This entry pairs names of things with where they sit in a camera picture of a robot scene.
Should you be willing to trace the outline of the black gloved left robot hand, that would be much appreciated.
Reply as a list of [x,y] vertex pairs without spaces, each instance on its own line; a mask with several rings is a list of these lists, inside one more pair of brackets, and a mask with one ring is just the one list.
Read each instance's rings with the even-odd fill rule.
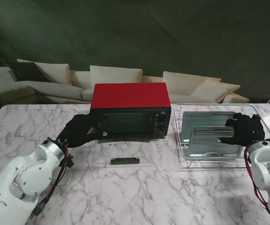
[[98,131],[108,115],[77,114],[64,127],[56,140],[65,143],[68,148],[77,148],[88,142],[100,139],[102,131]]

